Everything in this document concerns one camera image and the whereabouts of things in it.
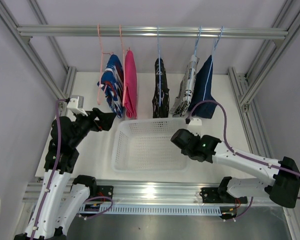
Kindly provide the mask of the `navy blue trousers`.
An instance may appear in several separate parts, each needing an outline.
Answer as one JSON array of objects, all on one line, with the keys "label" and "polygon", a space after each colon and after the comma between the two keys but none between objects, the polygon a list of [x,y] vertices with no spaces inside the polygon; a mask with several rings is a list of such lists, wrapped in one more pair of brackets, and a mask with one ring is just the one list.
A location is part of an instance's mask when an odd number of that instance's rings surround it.
[{"label": "navy blue trousers", "polygon": [[[215,101],[211,94],[213,77],[213,59],[212,55],[204,62],[203,66],[196,74],[196,82],[194,85],[193,97],[188,110],[192,109],[201,101]],[[216,104],[205,102],[200,104],[192,113],[192,116],[197,116],[204,119],[211,119],[216,109]]]}]

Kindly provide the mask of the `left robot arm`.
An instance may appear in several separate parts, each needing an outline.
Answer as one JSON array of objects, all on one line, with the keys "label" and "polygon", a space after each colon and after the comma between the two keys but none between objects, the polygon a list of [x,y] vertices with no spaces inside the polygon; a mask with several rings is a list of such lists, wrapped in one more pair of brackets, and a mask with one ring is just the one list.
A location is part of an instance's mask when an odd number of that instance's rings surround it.
[{"label": "left robot arm", "polygon": [[100,198],[96,178],[78,175],[61,202],[79,158],[78,145],[89,132],[109,131],[117,115],[98,108],[73,109],[72,113],[75,120],[57,114],[51,124],[42,188],[32,217],[25,231],[15,235],[16,240],[65,240],[82,204]]}]

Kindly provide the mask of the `aluminium frame struts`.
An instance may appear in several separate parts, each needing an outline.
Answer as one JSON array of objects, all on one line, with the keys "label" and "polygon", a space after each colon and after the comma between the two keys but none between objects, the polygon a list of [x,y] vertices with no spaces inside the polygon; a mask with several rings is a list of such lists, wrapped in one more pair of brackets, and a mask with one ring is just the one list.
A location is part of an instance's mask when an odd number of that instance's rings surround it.
[{"label": "aluminium frame struts", "polygon": [[49,44],[51,45],[57,59],[60,61],[65,73],[66,79],[63,89],[57,86],[52,74],[48,70],[47,66],[39,56],[38,52],[31,43],[30,36],[22,36],[18,31],[20,26],[18,21],[13,16],[12,12],[9,10],[8,6],[3,0],[0,0],[0,19],[7,27],[9,32],[12,34],[13,38],[16,40],[20,48],[23,50],[25,55],[28,57],[32,65],[38,71],[48,88],[51,90],[52,95],[57,99],[67,99],[70,97],[73,91],[73,85],[75,82],[75,77],[77,74],[77,68],[74,66],[69,66],[66,58],[64,57],[59,44],[56,39],[52,36],[47,38]]},{"label": "aluminium frame struts", "polygon": [[255,97],[300,33],[300,6],[293,12],[296,4],[286,0],[272,24],[287,30],[284,39],[264,40],[246,73],[238,73],[233,66],[227,70],[248,148],[264,157],[272,157],[273,151]]}]

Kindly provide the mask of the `right aluminium frame struts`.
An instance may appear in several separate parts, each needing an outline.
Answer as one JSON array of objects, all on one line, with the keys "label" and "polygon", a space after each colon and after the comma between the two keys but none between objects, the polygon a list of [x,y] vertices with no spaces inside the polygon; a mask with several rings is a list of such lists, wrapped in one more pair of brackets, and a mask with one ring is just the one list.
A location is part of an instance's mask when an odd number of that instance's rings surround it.
[{"label": "right aluminium frame struts", "polygon": [[264,157],[272,157],[273,151],[255,97],[300,33],[300,6],[293,12],[296,4],[286,0],[272,24],[287,30],[284,39],[264,40],[246,73],[238,73],[233,66],[227,70],[248,148]]}]

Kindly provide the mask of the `blue hanger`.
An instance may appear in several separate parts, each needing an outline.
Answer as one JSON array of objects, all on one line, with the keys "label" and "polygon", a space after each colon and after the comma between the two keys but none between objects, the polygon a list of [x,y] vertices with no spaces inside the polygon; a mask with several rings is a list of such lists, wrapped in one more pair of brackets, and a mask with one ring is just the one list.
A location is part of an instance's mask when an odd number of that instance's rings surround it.
[{"label": "blue hanger", "polygon": [[224,32],[224,26],[222,26],[220,28],[220,34],[218,35],[218,37],[213,40],[213,46],[212,46],[212,50],[211,50],[211,62],[210,62],[210,66],[209,66],[208,75],[207,75],[207,78],[206,78],[206,83],[205,83],[205,86],[204,86],[204,94],[203,94],[203,98],[202,98],[203,100],[205,100],[206,95],[207,95],[207,88],[208,88],[209,78],[210,78],[210,76],[213,75],[212,68],[213,68],[214,56],[215,56],[215,52],[216,52],[216,49],[218,47],[219,41],[221,39],[221,36],[223,35],[223,32]]},{"label": "blue hanger", "polygon": [[195,41],[195,46],[194,46],[194,62],[192,64],[192,66],[197,69],[197,65],[198,65],[198,58],[197,58],[197,49],[198,49],[198,44],[200,41],[200,37],[201,37],[201,32],[202,32],[202,26],[199,27],[199,31],[197,34],[197,39]]},{"label": "blue hanger", "polygon": [[158,105],[159,105],[159,108],[161,107],[162,105],[162,100],[161,100],[161,86],[162,86],[162,77],[161,77],[161,74],[162,74],[162,71],[161,71],[161,51],[160,51],[160,40],[159,40],[159,37],[160,37],[160,32],[159,32],[159,26],[157,25],[156,26],[156,30],[157,30],[157,53],[158,53],[158,77],[159,77],[159,87],[158,87],[158,96],[159,96],[159,100],[158,100]]}]

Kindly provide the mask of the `white plastic basket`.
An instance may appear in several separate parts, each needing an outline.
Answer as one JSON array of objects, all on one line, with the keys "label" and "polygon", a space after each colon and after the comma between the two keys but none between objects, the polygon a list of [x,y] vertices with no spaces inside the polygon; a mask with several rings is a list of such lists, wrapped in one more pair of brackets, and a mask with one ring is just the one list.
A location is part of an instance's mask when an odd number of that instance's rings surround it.
[{"label": "white plastic basket", "polygon": [[122,121],[114,135],[111,166],[116,172],[183,172],[187,157],[171,142],[182,118],[153,118]]}]

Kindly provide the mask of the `left aluminium frame struts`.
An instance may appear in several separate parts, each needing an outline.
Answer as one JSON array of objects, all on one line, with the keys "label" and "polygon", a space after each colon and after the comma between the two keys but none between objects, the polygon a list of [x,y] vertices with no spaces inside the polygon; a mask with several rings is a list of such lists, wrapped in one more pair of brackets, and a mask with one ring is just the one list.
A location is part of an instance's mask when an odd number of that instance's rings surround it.
[{"label": "left aluminium frame struts", "polygon": [[23,50],[25,55],[28,57],[32,65],[38,71],[48,88],[51,90],[52,95],[57,99],[67,99],[70,97],[73,91],[73,85],[75,82],[75,77],[77,74],[77,68],[74,66],[69,66],[66,58],[64,57],[59,44],[56,39],[52,36],[47,38],[49,44],[51,45],[57,59],[60,61],[65,73],[66,79],[63,89],[57,86],[52,74],[48,70],[47,66],[39,56],[38,52],[31,43],[30,36],[22,36],[18,31],[20,26],[18,21],[13,16],[12,12],[9,10],[8,6],[3,0],[0,0],[0,19],[7,27],[9,32],[12,34],[13,38],[16,40],[20,48]]}]

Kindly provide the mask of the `blue white patterned trousers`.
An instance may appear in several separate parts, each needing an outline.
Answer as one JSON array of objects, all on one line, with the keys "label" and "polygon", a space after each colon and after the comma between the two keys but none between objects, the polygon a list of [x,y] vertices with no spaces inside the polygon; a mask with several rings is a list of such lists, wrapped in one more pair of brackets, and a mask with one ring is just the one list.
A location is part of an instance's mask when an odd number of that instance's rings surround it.
[{"label": "blue white patterned trousers", "polygon": [[121,61],[116,54],[110,55],[97,86],[101,87],[104,92],[109,108],[121,119],[124,115],[124,71]]}]

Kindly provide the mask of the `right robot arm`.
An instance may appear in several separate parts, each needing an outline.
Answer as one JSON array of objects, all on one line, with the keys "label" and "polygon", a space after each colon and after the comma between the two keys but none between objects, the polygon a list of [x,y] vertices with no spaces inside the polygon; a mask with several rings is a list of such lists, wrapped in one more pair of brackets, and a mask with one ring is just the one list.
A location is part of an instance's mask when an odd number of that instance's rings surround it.
[{"label": "right robot arm", "polygon": [[223,179],[217,190],[221,201],[266,195],[277,205],[295,208],[300,190],[300,171],[292,158],[278,160],[241,153],[219,138],[194,135],[183,128],[177,130],[170,140],[183,155],[192,160],[225,165],[253,176],[246,179]]}]

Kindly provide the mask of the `aluminium hanging rail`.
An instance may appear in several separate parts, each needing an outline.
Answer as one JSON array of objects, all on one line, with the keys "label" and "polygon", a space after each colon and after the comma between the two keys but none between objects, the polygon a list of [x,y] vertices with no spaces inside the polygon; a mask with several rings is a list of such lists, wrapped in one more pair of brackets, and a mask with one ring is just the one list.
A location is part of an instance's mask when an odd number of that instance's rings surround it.
[{"label": "aluminium hanging rail", "polygon": [[16,28],[24,37],[160,37],[160,38],[227,38],[283,40],[284,28],[172,27],[119,25],[21,25]]}]

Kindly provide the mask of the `pink hanger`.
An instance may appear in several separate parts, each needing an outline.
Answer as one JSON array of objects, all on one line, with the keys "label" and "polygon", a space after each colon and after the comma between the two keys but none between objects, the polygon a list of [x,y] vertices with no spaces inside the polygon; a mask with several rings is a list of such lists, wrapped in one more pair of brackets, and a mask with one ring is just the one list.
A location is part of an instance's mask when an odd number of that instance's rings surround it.
[{"label": "pink hanger", "polygon": [[112,52],[104,52],[102,38],[101,38],[101,32],[100,32],[100,25],[97,25],[97,35],[98,35],[98,41],[99,41],[99,47],[100,47],[100,69],[99,69],[99,80],[98,80],[98,91],[97,91],[97,104],[101,105],[101,80],[102,80],[102,73],[103,73],[103,63],[104,63],[104,55],[112,55]]},{"label": "pink hanger", "polygon": [[127,93],[127,85],[126,85],[126,49],[124,46],[123,41],[123,32],[122,32],[122,25],[119,25],[119,38],[120,38],[120,45],[122,50],[122,60],[123,60],[123,96],[122,96],[122,105],[123,107],[126,107],[126,93]]}]

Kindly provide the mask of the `black white patterned trousers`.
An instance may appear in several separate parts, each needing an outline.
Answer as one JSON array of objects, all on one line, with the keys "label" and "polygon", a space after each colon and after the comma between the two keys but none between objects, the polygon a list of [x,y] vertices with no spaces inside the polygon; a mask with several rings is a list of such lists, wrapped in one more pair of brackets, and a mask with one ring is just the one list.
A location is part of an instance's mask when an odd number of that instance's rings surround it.
[{"label": "black white patterned trousers", "polygon": [[170,111],[170,96],[164,61],[158,58],[155,67],[155,90],[152,98],[152,117],[167,118]]}]

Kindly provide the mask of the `pink trousers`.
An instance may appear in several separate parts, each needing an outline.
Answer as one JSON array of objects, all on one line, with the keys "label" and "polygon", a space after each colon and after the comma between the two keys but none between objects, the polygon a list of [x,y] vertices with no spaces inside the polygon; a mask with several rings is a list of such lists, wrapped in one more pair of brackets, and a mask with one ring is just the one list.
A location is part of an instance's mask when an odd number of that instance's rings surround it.
[{"label": "pink trousers", "polygon": [[123,106],[126,109],[126,116],[130,119],[137,117],[137,97],[137,69],[134,54],[128,50],[124,60]]}]

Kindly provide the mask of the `white black print trousers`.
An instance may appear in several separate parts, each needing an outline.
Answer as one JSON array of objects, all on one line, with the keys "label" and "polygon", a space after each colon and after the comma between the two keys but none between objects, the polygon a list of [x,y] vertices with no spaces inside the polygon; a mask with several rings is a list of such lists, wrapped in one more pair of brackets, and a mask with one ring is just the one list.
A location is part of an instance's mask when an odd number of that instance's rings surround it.
[{"label": "white black print trousers", "polygon": [[178,96],[175,98],[174,104],[170,110],[173,117],[185,116],[190,107],[194,95],[198,62],[199,58],[193,54],[190,57],[186,71],[180,82]]}]

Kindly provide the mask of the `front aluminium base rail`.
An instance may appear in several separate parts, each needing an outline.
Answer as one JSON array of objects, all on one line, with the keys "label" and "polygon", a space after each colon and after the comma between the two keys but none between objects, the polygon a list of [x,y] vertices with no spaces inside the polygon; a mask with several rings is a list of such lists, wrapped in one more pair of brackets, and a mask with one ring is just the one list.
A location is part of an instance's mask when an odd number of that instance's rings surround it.
[{"label": "front aluminium base rail", "polygon": [[[42,188],[41,182],[28,183],[22,198],[23,203],[36,203]],[[218,187],[219,184],[173,183],[147,181],[97,180],[98,186],[113,186],[115,204],[126,205],[177,205],[203,204],[199,195],[201,188]],[[254,197],[253,205],[258,207],[279,207],[269,197]]]}]

